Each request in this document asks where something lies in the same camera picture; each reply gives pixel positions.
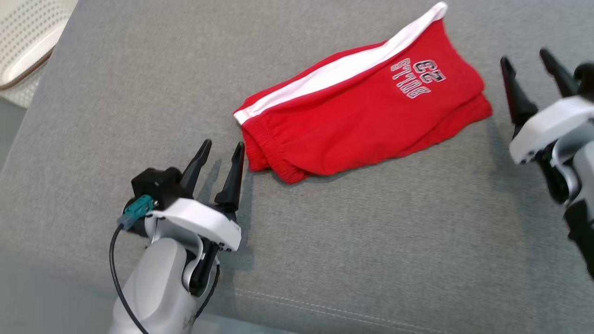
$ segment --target couch seam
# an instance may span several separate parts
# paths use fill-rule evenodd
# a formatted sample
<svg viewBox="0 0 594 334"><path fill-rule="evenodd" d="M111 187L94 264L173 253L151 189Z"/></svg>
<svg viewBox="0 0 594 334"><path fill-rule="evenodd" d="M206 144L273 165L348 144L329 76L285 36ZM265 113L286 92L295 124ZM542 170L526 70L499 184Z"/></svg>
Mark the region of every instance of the couch seam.
<svg viewBox="0 0 594 334"><path fill-rule="evenodd" d="M310 305L310 306L321 307L321 308L325 308L327 310L332 310L332 311L346 313L346 314L352 314L354 316L360 316L360 317L365 317L365 318L370 318L370 319L376 319L376 320L381 320L381 321L385 321L385 322L400 324L402 326L409 326L409 327L413 327L413 328L417 328L417 329L428 330L428 331L431 331L431 332L437 332L437 333L442 333L442 334L452 334L450 332L445 332L443 330L425 328L425 327L415 326L413 324L407 324L407 323L403 323L403 322L397 322L397 321L394 321L394 320L388 320L388 319L383 319L383 318L378 318L378 317L373 317L373 316L367 316L365 314L359 314L359 313L354 313L354 312L340 310L338 308L331 308L331 307L327 307L327 306L311 304L311 303L307 303L305 301L293 300L293 299L290 299L290 298L284 298L284 297L278 297L278 296L274 296L274 295L263 294L261 292L255 292L255 291L244 290L244 289L236 289L236 290L237 291L242 291L242 292L249 292L251 294L257 294L257 295L267 296L267 297L270 297L270 298L276 298L276 299L280 299L280 300L292 301L292 302L295 302L295 303L300 303L300 304L305 304L305 305Z"/></svg>
<svg viewBox="0 0 594 334"><path fill-rule="evenodd" d="M387 328L392 328L392 329L397 329L397 330L403 330L405 332L410 332L410 333L415 333L415 334L422 334L421 332L415 332L414 330L409 330L409 329L404 329L404 328L389 326L389 325L381 324L381 323L369 322L369 321L366 321L366 320L361 320L361 319L356 319L356 318L351 318L351 317L346 317L346 316L340 316L338 314L332 314L332 313L328 313L328 312L324 312L324 311L313 310L311 308L306 308L306 307L301 307L301 306L297 306L297 305L291 305L291 304L281 303L279 301L273 301L273 300L268 300L268 299L264 299L264 298L254 297L254 296L242 295L242 294L239 294L237 292L235 292L234 294L236 296L246 297L246 298L253 298L253 299L265 301L265 302L268 302L268 303L275 303L275 304L279 304L279 305L285 305L285 306L300 308L302 310L318 312L318 313L321 313L321 314L326 314L328 316L350 319L350 320L354 320L356 322L369 323L369 324L374 324L374 325L377 325L377 326L382 326L382 327L387 327Z"/></svg>
<svg viewBox="0 0 594 334"><path fill-rule="evenodd" d="M30 242L19 242L19 244L15 245L18 249L21 250L25 250L25 249L32 249L32 250L40 250L44 253L52 253L52 257L55 258L56 256L59 257L60 259L66 260L66 261L73 261L73 259L76 260L83 260L83 261L87 261L87 262L96 262L96 263L103 263L103 264L107 264L109 265L109 259L100 259L100 258L96 258L93 256L88 256L88 255L82 255L82 254L75 254L74 256L68 256L69 253L72 253L70 251L62 251L59 249L54 249L53 247L47 247L44 245L40 245L40 244L35 244L35 243L30 243ZM41 260L41 261L51 261L51 260L47 260L47 259L43 259L41 258L41 256L44 255L39 255L39 254L34 254L32 255L33 257L36 258L36 260ZM128 264L125 263L120 263L118 265L119 268L127 268L127 269L134 269L135 266L130 266Z"/></svg>

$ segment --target printed number 23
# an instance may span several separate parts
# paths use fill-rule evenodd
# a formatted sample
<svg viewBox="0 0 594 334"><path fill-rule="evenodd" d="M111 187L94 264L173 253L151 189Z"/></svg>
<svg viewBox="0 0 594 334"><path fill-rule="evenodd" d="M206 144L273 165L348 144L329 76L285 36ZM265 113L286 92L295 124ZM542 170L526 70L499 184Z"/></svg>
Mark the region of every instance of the printed number 23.
<svg viewBox="0 0 594 334"><path fill-rule="evenodd" d="M421 80L424 83L439 82L446 79L443 73L437 69L437 64L433 60L419 61L413 65L415 72L421 74Z"/></svg>

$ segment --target gray couch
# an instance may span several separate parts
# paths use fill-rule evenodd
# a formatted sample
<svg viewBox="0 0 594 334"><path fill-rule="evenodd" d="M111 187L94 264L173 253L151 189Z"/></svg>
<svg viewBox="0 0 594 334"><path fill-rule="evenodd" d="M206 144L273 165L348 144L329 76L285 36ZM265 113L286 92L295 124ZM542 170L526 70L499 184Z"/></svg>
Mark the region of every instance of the gray couch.
<svg viewBox="0 0 594 334"><path fill-rule="evenodd" d="M221 189L243 100L325 56L391 37L437 0L81 0L0 176L0 241L111 291L108 244L144 168L212 138ZM494 116L403 159L289 186L245 174L241 249L208 312L298 333L591 333L594 282L537 166L508 156L498 60L540 106L538 59L594 53L587 0L450 0L445 24ZM145 241L124 235L122 277Z"/></svg>

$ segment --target red shorts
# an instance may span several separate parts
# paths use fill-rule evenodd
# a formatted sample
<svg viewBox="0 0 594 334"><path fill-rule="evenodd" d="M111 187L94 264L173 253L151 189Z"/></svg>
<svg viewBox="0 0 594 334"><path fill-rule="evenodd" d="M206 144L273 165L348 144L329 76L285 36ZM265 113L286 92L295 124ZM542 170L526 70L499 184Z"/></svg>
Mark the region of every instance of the red shorts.
<svg viewBox="0 0 594 334"><path fill-rule="evenodd" d="M386 42L339 52L234 112L249 167L293 184L402 157L491 115L435 5Z"/></svg>

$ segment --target teal connector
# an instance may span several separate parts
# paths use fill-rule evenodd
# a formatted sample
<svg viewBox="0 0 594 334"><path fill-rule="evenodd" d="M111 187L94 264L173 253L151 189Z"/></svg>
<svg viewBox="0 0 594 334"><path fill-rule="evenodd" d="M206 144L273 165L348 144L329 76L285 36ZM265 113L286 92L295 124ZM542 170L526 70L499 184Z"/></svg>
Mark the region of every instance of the teal connector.
<svg viewBox="0 0 594 334"><path fill-rule="evenodd" d="M129 230L134 225L134 222L146 216L146 214L154 209L154 201L149 195L142 195L126 209L124 214L118 218L118 225L122 224L124 230Z"/></svg>

